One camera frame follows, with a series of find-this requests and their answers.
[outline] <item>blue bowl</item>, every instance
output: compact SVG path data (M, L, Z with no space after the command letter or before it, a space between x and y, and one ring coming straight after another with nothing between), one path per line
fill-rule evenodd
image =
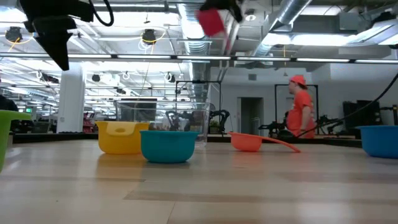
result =
M362 148L373 157L398 159L398 126L360 126Z
M193 155L198 132L140 131L142 155L149 162L179 163Z

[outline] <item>white column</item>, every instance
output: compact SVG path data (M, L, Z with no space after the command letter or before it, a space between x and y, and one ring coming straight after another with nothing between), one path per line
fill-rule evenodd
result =
M71 62L62 72L57 133L82 132L85 104L86 74L80 63Z
M37 107L36 106L31 106L26 109L31 109L30 114L32 115L32 121L37 119Z

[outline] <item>ceiling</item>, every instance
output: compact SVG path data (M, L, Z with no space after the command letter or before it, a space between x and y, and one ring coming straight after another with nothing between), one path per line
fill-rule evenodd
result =
M131 3L131 4L163 4L163 1L110 1L111 3ZM202 2L195 1L167 1L171 6L174 4ZM333 1L333 0L313 0L298 17L295 27L301 29L303 24L311 25L316 22L314 16L331 19L336 17L342 11L347 10L353 14L363 10L366 6L367 10L385 7L395 1ZM251 51L263 40L267 16L279 10L280 1L246 1L244 10L254 9L256 19L246 21L237 26L233 24L231 30L236 29L236 40L233 43L231 55L234 54L250 54ZM164 12L132 12L128 7L124 11L123 7L118 7L114 13L115 23L112 27L105 27L95 19L92 23L85 23L76 20L78 28L70 30L73 33L72 38L68 42L68 53L70 54L165 54L165 55L183 55L187 53L185 43L187 38L183 33L181 26L181 17L176 13ZM109 19L108 12L99 12L99 15L107 21ZM233 18L226 12L220 12L221 18L226 24L233 21ZM8 12L0 12L0 52L19 52L19 53L44 53L41 46L31 37L22 22L26 20L23 13L17 9ZM22 43L13 44L5 38L5 33L11 26L21 27L23 36ZM141 35L145 29L154 29L155 36L158 39L155 45L148 46L142 44ZM303 33L294 32L291 38ZM224 38L212 37L206 39L210 43L210 55L224 54ZM387 46L368 45L358 47L341 47L341 46L313 46L313 45L297 45L294 43L287 45L274 45L269 55L274 57L312 57L312 58L384 58L389 55L390 49ZM218 64L211 69L211 79L216 80L219 70ZM113 110L112 103L105 103L107 100L111 102L117 97L145 97L153 96L162 99L174 98L174 83L167 81L168 74L174 75L176 80L192 80L190 73L190 63L148 63L148 62L104 62L104 61L82 61L82 66L86 72L86 110L98 108L106 108L103 111ZM298 69L303 73L310 73L312 70L322 66L319 64L308 63L273 63L267 65L265 70L255 68L253 71L247 72L245 68L230 66L226 72L225 82L231 84L242 83L247 77L240 77L242 71L245 73L281 73L284 68ZM29 60L28 58L2 58L0 59L0 77L2 79L2 94L15 99L22 108L31 105L31 102L41 102L43 107L48 104L52 108L57 108L59 99L59 85L43 82L40 80L42 74L47 74L61 81L62 71L51 60ZM101 77L100 82L92 80L93 75ZM256 82L257 85L268 82L272 76L263 76ZM11 88L9 85L24 85L24 88ZM118 86L127 91L125 95L117 93L114 86ZM183 90L180 97L189 100L192 97L194 87L187 85L187 90ZM103 103L101 106L92 106L93 100L97 104Z

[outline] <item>man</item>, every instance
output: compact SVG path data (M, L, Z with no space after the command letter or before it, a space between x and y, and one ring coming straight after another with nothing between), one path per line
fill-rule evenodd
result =
M3 95L0 95L0 110L18 111L18 107L12 100L8 100Z
M289 80L289 93L294 95L293 109L287 116L287 128L299 136L315 127L313 120L313 103L307 93L307 86L303 75L295 75ZM314 138L315 130L301 136L301 138Z

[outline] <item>black cable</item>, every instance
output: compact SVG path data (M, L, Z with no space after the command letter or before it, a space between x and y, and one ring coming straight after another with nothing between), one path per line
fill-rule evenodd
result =
M113 23L114 23L113 10L112 10L112 7L111 7L111 5L110 5L110 3L109 3L108 0L104 0L104 3L105 3L105 5L106 5L106 8L107 8L108 11L109 11L109 16L110 16L110 18L111 18L111 21L110 21L109 23L104 22L104 20L102 20L102 19L100 18L100 16L99 16L98 13L97 13L97 10L95 10L94 4L93 4L93 0L88 0L88 2L89 2L90 5L91 5L91 8L92 8L92 10L93 10L93 12L94 12L95 17L97 18L97 20L98 20L102 25L107 26L107 27L110 27L110 26L113 25Z
M344 118L337 119L336 121L326 122L325 124L317 125L317 126L315 126L314 128L309 129L308 131L304 131L303 133L299 134L298 136L296 136L296 138L299 138L300 136L303 136L304 134L307 134L307 133L309 133L310 131L313 131L313 130L315 130L315 129L317 129L317 128L324 127L324 126L329 125L329 124L335 124L335 123L337 123L337 122L343 121L343 120L345 120L345 119L347 119L347 118L349 118L349 117L352 117L352 115L359 113L360 111L364 110L365 108L371 106L373 103L375 103L375 102L377 102L378 100L380 100L380 99L389 91L389 89L393 86L393 84L396 82L397 79L398 79L398 73L397 73L397 75L395 75L395 77L391 80L390 84L388 84L387 88L386 88L375 100L373 100L372 102L366 104L366 105L363 106L362 108L356 110L355 112L352 112L351 114L345 116Z

